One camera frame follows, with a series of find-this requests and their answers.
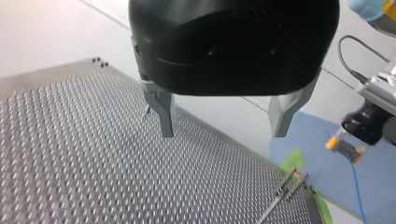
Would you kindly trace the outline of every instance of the blue surface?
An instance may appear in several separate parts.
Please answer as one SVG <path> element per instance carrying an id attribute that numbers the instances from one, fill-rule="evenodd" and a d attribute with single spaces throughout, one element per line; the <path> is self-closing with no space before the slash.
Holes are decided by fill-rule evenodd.
<path id="1" fill-rule="evenodd" d="M 304 154 L 308 183 L 327 199 L 360 216 L 352 170 L 346 157 L 331 152 L 325 144 L 339 128 L 338 124 L 297 113 L 285 138 L 270 144 L 271 160 L 281 164 L 299 147 Z M 360 142 L 350 141 L 355 146 Z M 371 147 L 356 166 L 361 199 L 367 220 L 373 223 L 396 223 L 396 147 L 385 142 Z"/>
<path id="2" fill-rule="evenodd" d="M 385 0 L 350 0 L 349 7 L 365 21 L 375 21 L 384 15 Z"/>

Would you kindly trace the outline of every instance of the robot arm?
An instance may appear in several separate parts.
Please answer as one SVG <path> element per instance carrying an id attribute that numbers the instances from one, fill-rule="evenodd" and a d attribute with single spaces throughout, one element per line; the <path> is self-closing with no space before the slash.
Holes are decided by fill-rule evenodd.
<path id="1" fill-rule="evenodd" d="M 172 93 L 271 96 L 274 136 L 310 98 L 335 34 L 338 0 L 130 0 L 148 105 L 173 136 Z"/>

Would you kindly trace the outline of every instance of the metal rod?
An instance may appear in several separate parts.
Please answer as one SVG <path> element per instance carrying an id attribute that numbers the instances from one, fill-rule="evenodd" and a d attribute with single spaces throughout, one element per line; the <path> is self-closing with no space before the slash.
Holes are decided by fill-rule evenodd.
<path id="1" fill-rule="evenodd" d="M 285 186 L 285 184 L 290 180 L 290 178 L 293 176 L 294 172 L 296 172 L 295 167 L 293 167 L 290 170 L 290 172 L 285 177 L 283 177 L 282 182 L 280 182 L 280 184 L 276 188 L 276 195 L 278 195 L 282 191 L 283 186 Z"/>
<path id="2" fill-rule="evenodd" d="M 282 200 L 282 198 L 286 195 L 287 192 L 288 190 L 284 189 L 281 191 L 279 195 L 276 196 L 274 201 L 267 208 L 267 210 L 265 210 L 264 214 L 262 215 L 262 217 L 260 217 L 260 219 L 256 222 L 256 224 L 262 224 L 265 221 L 265 219 L 268 218 L 268 216 L 271 214 L 272 211 L 274 211 L 275 207 L 279 204 L 279 202 Z"/>

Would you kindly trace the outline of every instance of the yellow object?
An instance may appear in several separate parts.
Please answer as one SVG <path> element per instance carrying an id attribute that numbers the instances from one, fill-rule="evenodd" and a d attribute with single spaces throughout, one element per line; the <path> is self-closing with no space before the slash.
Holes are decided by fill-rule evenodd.
<path id="1" fill-rule="evenodd" d="M 332 139 L 329 140 L 329 142 L 327 142 L 326 148 L 330 150 L 335 150 L 339 143 L 340 143 L 340 139 L 333 137 Z"/>
<path id="2" fill-rule="evenodd" d="M 362 155 L 359 155 L 354 161 L 353 161 L 353 164 L 358 164 L 358 162 L 360 162 L 361 161 L 361 158 L 362 158 Z"/>
<path id="3" fill-rule="evenodd" d="M 394 0 L 386 0 L 382 10 L 385 15 L 389 16 L 393 21 L 396 22 L 396 6 Z"/>

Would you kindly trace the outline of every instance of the white surface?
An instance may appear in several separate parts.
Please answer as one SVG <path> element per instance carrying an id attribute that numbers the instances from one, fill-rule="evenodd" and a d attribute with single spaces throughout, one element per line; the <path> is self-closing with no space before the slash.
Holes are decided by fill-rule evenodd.
<path id="1" fill-rule="evenodd" d="M 332 223 L 334 224 L 362 224 L 361 220 L 353 217 L 343 209 L 326 201 L 330 214 L 332 214 Z"/>
<path id="2" fill-rule="evenodd" d="M 126 0 L 92 0 L 102 11 L 125 23 Z M 361 38 L 375 49 L 390 56 L 394 40 L 378 34 L 346 8 L 342 13 L 335 41 L 344 34 Z M 138 79 L 131 32 L 76 0 L 13 0 L 0 1 L 0 77 L 71 63 L 81 59 L 101 56 L 123 73 Z M 363 63 L 371 57 L 364 49 L 346 49 L 351 66 L 370 76 L 382 68 L 381 62 Z M 348 112 L 361 105 L 362 99 L 347 85 L 357 82 L 341 67 L 334 45 L 330 50 L 318 80 L 312 100 L 303 111 L 327 121 L 338 123 Z M 268 98 L 249 97 L 263 109 Z M 227 133 L 237 141 L 261 153 L 269 154 L 271 139 L 269 122 L 264 110 L 239 97 L 198 98 L 177 97 L 177 102 L 200 119 Z M 331 207 L 334 223 L 354 222 L 344 211 Z"/>

